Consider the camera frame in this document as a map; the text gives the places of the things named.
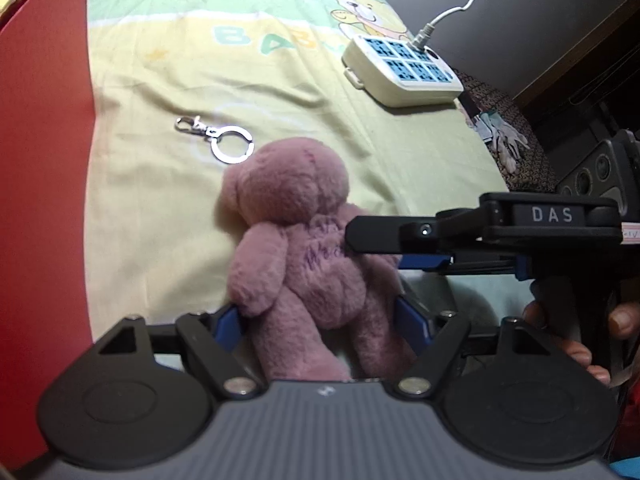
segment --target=finger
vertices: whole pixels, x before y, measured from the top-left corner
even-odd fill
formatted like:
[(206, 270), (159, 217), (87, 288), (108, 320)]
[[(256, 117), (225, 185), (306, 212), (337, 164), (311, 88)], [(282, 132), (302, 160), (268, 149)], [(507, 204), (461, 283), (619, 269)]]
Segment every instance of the finger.
[(545, 311), (537, 301), (529, 303), (522, 313), (524, 321), (536, 328), (542, 328), (545, 323)]
[(640, 331), (640, 303), (622, 303), (609, 314), (609, 331), (616, 339), (627, 339)]
[(605, 386), (609, 386), (611, 382), (611, 375), (606, 368), (602, 366), (591, 365), (587, 367), (587, 371), (594, 376), (597, 380), (599, 380)]
[(552, 336), (551, 339), (559, 349), (582, 366), (587, 367), (591, 364), (591, 351), (582, 343), (558, 336)]

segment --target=stuffed animal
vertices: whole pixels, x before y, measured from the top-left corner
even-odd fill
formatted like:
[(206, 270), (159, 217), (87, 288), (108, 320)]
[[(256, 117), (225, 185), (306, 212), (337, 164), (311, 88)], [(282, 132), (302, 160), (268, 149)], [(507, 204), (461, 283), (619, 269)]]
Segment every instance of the stuffed animal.
[(268, 380), (348, 380), (319, 328), (350, 327), (369, 377), (400, 376), (415, 359), (392, 327), (400, 293), (395, 256), (347, 255), (344, 228), (364, 211), (346, 202), (340, 157), (317, 140), (265, 145), (229, 167), (222, 200), (248, 223), (227, 288)]

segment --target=keychain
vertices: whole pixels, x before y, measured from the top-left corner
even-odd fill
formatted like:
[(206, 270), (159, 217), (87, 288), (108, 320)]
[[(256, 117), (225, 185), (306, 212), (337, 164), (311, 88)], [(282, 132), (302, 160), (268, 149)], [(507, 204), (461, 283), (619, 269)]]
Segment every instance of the keychain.
[[(205, 123), (203, 123), (200, 120), (200, 116), (197, 115), (195, 117), (178, 117), (175, 120), (175, 129), (185, 134), (198, 135), (201, 137), (205, 137), (207, 140), (210, 140), (211, 152), (213, 153), (213, 156), (215, 156), (217, 160), (219, 160), (220, 162), (224, 162), (225, 164), (238, 164), (240, 162), (244, 162), (254, 152), (254, 138), (247, 130), (241, 128), (240, 126), (224, 126), (223, 128), (214, 128), (213, 126), (207, 126)], [(218, 143), (220, 142), (220, 139), (222, 139), (222, 137), (225, 135), (235, 135), (238, 137), (242, 137), (248, 142), (244, 155), (230, 156), (222, 153), (222, 151), (218, 147)]]

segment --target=bolt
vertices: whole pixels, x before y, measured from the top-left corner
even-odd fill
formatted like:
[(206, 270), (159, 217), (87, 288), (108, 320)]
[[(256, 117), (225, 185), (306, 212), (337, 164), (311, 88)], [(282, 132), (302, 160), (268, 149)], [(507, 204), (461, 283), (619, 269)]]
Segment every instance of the bolt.
[(406, 377), (398, 383), (398, 388), (409, 395), (420, 395), (431, 388), (431, 383), (422, 377)]
[(247, 395), (257, 388), (257, 384), (249, 377), (234, 377), (227, 379), (223, 384), (230, 394)]

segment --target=white power strip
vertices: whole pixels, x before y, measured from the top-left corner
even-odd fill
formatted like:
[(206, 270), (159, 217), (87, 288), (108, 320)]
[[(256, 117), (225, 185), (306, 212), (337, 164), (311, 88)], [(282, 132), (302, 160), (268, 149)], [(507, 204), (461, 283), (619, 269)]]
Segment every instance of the white power strip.
[(342, 62), (353, 86), (392, 108), (450, 103), (463, 91), (440, 56), (430, 49), (416, 52), (406, 41), (355, 36)]

